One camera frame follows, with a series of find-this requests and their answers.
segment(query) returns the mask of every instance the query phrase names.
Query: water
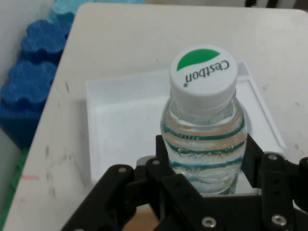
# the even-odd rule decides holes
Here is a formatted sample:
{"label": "water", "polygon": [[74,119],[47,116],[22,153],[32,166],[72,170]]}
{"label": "water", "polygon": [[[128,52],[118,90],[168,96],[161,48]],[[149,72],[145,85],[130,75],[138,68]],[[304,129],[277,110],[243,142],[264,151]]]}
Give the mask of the water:
{"label": "water", "polygon": [[188,115],[169,100],[161,131],[171,167],[201,193],[234,193],[246,148],[246,124],[235,99],[220,111]]}

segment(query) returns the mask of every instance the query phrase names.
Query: white tray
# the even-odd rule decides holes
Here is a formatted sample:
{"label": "white tray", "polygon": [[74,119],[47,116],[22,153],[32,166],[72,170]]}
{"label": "white tray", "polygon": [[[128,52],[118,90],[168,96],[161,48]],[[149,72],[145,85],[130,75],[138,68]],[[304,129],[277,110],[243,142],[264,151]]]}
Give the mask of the white tray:
{"label": "white tray", "polygon": [[[243,105],[248,132],[264,151],[283,153],[284,141],[244,62],[238,63],[236,95]],[[112,165],[133,168],[155,155],[155,136],[169,97],[169,71],[140,73],[87,82],[91,179],[96,183]],[[238,193],[252,192],[242,174]]]}

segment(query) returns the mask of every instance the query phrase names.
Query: foam block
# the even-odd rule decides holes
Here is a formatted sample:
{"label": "foam block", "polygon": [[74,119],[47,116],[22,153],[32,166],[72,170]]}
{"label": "foam block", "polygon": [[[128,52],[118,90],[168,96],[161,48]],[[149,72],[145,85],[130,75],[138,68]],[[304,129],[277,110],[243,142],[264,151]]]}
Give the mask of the foam block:
{"label": "foam block", "polygon": [[13,110],[42,111],[57,67],[49,62],[33,64],[20,61],[9,71],[9,82],[2,87],[1,96]]}
{"label": "foam block", "polygon": [[21,59],[2,87],[0,126],[20,148],[31,145],[57,67]]}
{"label": "foam block", "polygon": [[72,23],[77,9],[86,2],[96,2],[96,0],[56,0],[51,5],[49,19],[54,22],[65,21]]}
{"label": "foam block", "polygon": [[0,127],[19,148],[31,146],[42,112],[14,111],[0,102]]}
{"label": "foam block", "polygon": [[27,28],[28,37],[21,42],[22,57],[34,63],[58,64],[71,29],[67,22],[49,23],[38,20]]}

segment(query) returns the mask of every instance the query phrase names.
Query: scratch mark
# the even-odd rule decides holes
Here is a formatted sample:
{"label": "scratch mark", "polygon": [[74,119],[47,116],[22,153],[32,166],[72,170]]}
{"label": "scratch mark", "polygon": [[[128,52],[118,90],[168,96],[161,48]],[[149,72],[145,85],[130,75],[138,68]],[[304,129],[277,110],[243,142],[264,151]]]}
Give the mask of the scratch mark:
{"label": "scratch mark", "polygon": [[39,180],[39,176],[36,175],[21,175],[20,178],[23,180]]}
{"label": "scratch mark", "polygon": [[266,90],[268,89],[269,86],[270,86],[269,83],[268,83],[268,84],[265,84],[265,85],[262,87],[262,89],[263,89],[264,91],[266,91]]}
{"label": "scratch mark", "polygon": [[56,160],[56,161],[53,161],[51,164],[50,164],[50,168],[56,166],[56,165],[61,165],[64,161],[67,160],[67,155],[63,155],[59,160]]}
{"label": "scratch mark", "polygon": [[46,149],[45,149],[45,156],[46,156],[46,158],[48,158],[49,157],[49,146],[47,145],[46,146]]}
{"label": "scratch mark", "polygon": [[86,187],[89,184],[89,179],[85,177],[85,175],[82,172],[82,169],[78,165],[77,161],[74,161],[75,169],[77,170],[77,173],[79,175],[79,178],[81,180],[81,183],[84,187]]}
{"label": "scratch mark", "polygon": [[65,81],[65,86],[66,86],[67,93],[69,93],[68,83],[66,81]]}
{"label": "scratch mark", "polygon": [[53,174],[51,172],[46,172],[46,180],[47,182],[53,182]]}
{"label": "scratch mark", "polygon": [[48,190],[49,192],[49,196],[52,198],[52,199],[56,199],[56,190],[53,186],[51,186]]}
{"label": "scratch mark", "polygon": [[298,150],[298,148],[299,148],[297,143],[294,143],[294,147],[295,147],[296,150]]}
{"label": "scratch mark", "polygon": [[80,130],[80,134],[81,134],[82,138],[84,138],[86,140],[89,138],[88,134],[86,132],[84,132],[83,130]]}
{"label": "scratch mark", "polygon": [[23,203],[26,202],[26,199],[25,198],[19,198],[19,202],[23,204]]}

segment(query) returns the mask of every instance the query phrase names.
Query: green logo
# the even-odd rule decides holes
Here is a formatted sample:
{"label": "green logo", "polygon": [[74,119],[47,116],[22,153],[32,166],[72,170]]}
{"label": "green logo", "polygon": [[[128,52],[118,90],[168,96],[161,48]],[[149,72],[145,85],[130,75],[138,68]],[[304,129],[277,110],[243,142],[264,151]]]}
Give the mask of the green logo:
{"label": "green logo", "polygon": [[194,50],[184,55],[178,63],[177,71],[193,64],[200,64],[214,59],[220,53],[210,49]]}

